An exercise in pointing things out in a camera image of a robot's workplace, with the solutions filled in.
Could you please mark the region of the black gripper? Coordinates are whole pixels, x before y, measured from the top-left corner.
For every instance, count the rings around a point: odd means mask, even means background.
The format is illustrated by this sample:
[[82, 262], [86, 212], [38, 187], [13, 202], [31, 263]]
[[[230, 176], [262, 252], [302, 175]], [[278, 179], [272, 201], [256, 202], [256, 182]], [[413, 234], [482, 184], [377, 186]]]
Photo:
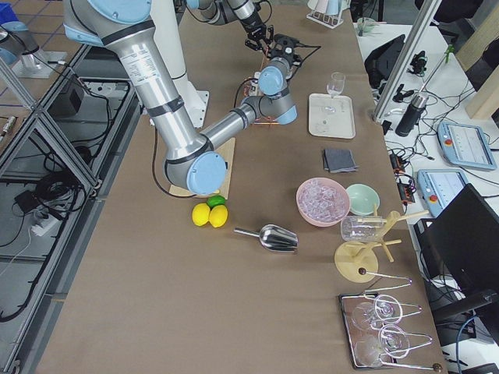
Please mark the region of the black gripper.
[[298, 39], [284, 34], [275, 34], [273, 41], [274, 44], [269, 49], [270, 60], [283, 58], [290, 65], [301, 66], [302, 58], [295, 52], [295, 49], [301, 45]]
[[258, 23], [254, 25], [245, 25], [247, 38], [245, 46], [254, 51], [265, 51], [274, 42], [274, 26]]

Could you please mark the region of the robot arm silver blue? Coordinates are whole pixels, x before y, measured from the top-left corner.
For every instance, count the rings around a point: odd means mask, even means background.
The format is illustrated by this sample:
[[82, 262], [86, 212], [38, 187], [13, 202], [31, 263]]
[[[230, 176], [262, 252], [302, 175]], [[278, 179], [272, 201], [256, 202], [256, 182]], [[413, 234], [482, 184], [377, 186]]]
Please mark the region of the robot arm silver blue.
[[197, 195], [216, 192], [225, 180], [225, 160], [216, 148], [261, 117], [279, 124], [293, 122], [296, 105], [289, 93], [288, 74], [302, 59], [298, 41], [274, 34], [252, 1], [190, 1], [204, 21], [224, 25], [239, 21], [246, 46], [269, 59], [258, 78], [261, 94], [250, 96], [222, 120], [197, 131], [169, 69], [183, 65], [178, 20], [171, 1], [65, 1], [66, 36], [81, 44], [117, 54], [135, 91], [164, 140], [165, 177]]
[[221, 26], [238, 21], [246, 32], [245, 46], [254, 51], [264, 51], [272, 44], [273, 26], [260, 17], [260, 1], [250, 0], [194, 0], [186, 2], [191, 11], [198, 10], [201, 21]]

